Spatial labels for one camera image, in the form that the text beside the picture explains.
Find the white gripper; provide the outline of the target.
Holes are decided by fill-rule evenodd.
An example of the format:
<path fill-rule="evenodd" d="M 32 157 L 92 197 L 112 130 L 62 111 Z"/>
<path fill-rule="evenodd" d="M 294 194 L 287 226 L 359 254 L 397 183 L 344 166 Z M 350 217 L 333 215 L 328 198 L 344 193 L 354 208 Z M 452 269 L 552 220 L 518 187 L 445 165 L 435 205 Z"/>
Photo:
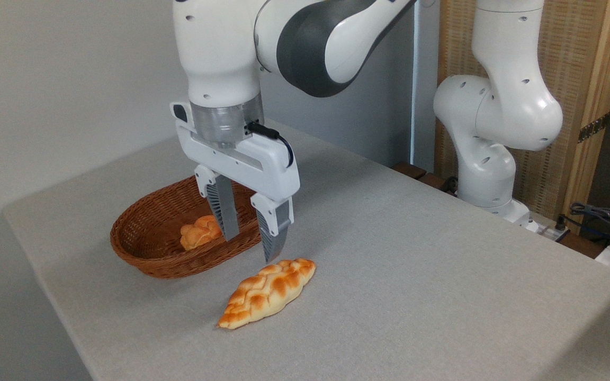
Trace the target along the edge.
<path fill-rule="evenodd" d="M 223 238 L 230 241 L 239 234 L 234 180 L 257 192 L 251 203 L 257 214 L 265 262 L 273 261 L 281 253 L 293 223 L 291 196 L 300 188 L 297 162 L 288 166 L 290 155 L 285 145 L 256 133 L 234 147 L 206 142 L 194 128 L 191 106 L 182 102 L 170 106 L 182 150 L 203 165 L 194 169 L 197 186 L 208 200 Z"/>

